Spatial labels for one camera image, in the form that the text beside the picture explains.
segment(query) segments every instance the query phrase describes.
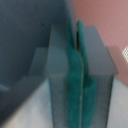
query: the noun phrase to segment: white surface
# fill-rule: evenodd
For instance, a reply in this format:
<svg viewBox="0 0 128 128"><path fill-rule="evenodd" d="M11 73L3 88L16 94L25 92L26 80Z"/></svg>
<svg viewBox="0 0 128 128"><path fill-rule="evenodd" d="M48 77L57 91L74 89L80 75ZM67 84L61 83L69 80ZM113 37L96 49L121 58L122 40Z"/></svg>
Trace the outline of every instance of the white surface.
<svg viewBox="0 0 128 128"><path fill-rule="evenodd" d="M53 128L49 87L42 83L2 128Z"/></svg>
<svg viewBox="0 0 128 128"><path fill-rule="evenodd" d="M114 79L107 128L128 128L128 87Z"/></svg>
<svg viewBox="0 0 128 128"><path fill-rule="evenodd" d="M123 54L124 58L126 59L126 61L128 62L128 46L124 49L122 54Z"/></svg>

